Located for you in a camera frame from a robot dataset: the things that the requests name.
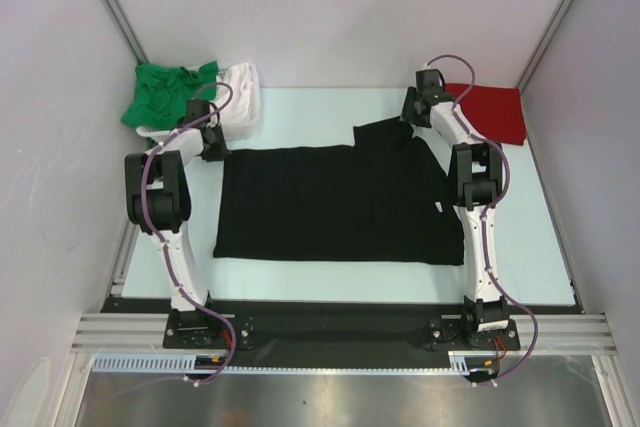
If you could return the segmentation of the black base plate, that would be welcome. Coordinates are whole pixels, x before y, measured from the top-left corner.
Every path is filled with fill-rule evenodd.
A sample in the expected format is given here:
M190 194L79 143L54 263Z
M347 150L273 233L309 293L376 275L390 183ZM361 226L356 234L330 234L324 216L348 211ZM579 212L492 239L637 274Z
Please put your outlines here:
M578 306L510 307L507 328L475 333L460 304L355 304L219 301L206 314L178 314L166 299L109 297L100 312L149 321L168 351L233 347L232 364L249 368L411 369L441 367L449 352L523 353L547 320L574 319Z

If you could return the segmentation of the aluminium rail frame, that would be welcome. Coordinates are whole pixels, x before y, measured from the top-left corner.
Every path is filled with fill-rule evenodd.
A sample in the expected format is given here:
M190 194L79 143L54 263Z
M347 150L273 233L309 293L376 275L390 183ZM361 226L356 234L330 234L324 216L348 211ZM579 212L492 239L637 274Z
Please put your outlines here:
M89 313L79 322L71 351L155 353L163 349L166 314ZM615 355L603 315L540 315L536 355Z

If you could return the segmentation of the white laundry basket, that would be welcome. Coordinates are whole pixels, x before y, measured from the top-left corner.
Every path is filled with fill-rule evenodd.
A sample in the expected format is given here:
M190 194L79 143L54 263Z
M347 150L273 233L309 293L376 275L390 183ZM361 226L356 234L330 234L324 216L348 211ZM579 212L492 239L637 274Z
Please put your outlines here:
M209 121L220 124L228 140L250 137L261 114L260 78L252 62L196 67L142 64L135 69L134 100L121 122L143 137L159 140L175 128L193 97L222 112Z

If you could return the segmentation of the folded red t shirt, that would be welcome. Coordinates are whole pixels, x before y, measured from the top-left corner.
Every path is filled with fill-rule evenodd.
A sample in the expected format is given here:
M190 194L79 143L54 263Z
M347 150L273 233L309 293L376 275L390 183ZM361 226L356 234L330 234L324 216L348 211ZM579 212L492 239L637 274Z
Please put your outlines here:
M500 143L524 145L526 127L517 89L474 86L461 100L461 109L484 137Z

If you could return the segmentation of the white t shirt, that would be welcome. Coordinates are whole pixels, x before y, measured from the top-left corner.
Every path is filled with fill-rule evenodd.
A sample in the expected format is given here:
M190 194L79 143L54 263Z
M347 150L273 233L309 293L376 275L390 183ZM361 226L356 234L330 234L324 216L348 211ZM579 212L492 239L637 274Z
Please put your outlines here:
M227 106L220 114L223 126L236 126L251 120L251 101L253 93L253 70L248 62L234 64L225 68L216 77L218 82L228 84L232 93L225 87L216 88L214 103L220 107L227 102Z

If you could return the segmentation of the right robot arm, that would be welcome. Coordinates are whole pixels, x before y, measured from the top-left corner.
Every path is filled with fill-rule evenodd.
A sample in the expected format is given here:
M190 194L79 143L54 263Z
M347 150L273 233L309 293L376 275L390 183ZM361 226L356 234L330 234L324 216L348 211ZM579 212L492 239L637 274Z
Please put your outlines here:
M464 230L469 273L461 335L469 346L484 348L509 322L507 299L497 286L495 216L509 187L510 171L503 165L500 146L481 136L464 116L458 100L446 92L439 70L425 67L415 78L416 85L407 90L401 119L435 129L451 148L450 197Z

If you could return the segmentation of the green t shirt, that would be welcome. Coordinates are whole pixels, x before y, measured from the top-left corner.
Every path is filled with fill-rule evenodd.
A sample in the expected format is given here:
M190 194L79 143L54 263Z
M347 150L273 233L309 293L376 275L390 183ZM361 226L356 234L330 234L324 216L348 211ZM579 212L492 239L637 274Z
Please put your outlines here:
M186 102L204 85L216 82L218 74L216 61L192 69L140 64L135 68L133 101L121 122L132 129L172 129L185 116Z

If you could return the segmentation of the right corner aluminium post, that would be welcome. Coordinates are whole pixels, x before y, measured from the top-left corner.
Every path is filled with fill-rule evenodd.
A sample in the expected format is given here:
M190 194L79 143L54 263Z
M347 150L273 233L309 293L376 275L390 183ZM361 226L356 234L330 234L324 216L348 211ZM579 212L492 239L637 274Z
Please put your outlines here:
M559 0L536 43L515 88L524 93L577 0Z

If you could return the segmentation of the black t shirt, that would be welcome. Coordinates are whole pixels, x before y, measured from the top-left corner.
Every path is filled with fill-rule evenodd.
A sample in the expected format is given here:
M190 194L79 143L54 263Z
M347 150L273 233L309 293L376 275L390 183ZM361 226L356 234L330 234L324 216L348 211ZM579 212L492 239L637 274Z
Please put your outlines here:
M351 146L233 152L214 257L463 264L463 227L429 145L399 118L353 136Z

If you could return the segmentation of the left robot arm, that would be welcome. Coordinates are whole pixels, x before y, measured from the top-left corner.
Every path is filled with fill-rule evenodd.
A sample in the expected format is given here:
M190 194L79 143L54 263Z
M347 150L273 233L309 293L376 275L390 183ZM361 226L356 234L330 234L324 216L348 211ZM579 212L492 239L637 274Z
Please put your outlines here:
M192 99L178 126L166 131L144 153L125 157L126 210L129 221L158 251L171 287L171 310L191 316L186 334L197 345L214 344L220 321L210 314L210 294L198 279L188 234L192 202L185 167L201 157L219 161L229 155L221 113L228 103Z

